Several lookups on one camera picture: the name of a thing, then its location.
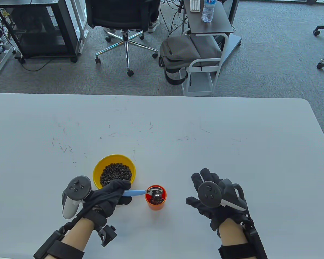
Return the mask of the person's right hand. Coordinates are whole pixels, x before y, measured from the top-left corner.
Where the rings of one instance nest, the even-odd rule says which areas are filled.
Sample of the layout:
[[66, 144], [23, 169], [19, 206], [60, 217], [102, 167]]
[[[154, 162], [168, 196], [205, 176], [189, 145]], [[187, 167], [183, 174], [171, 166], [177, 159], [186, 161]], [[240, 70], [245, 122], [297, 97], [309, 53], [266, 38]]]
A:
[[242, 188], [229, 179], [220, 179], [217, 174], [204, 168], [191, 176], [198, 193], [198, 199], [187, 197], [186, 204], [198, 209], [201, 215], [211, 220], [213, 231], [226, 220], [232, 219], [237, 224], [252, 224]]

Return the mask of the person's left hand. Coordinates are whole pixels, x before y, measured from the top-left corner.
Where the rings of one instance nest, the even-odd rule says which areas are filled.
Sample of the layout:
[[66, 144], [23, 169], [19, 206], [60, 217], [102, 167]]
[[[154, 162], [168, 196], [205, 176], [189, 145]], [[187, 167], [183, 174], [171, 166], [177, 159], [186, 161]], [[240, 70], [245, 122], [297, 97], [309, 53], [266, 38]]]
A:
[[128, 205], [132, 197], [124, 197], [124, 191], [131, 189], [129, 180], [112, 180], [102, 189], [93, 191], [83, 203], [77, 218], [85, 218], [95, 226], [105, 226], [107, 218], [112, 216], [117, 205]]

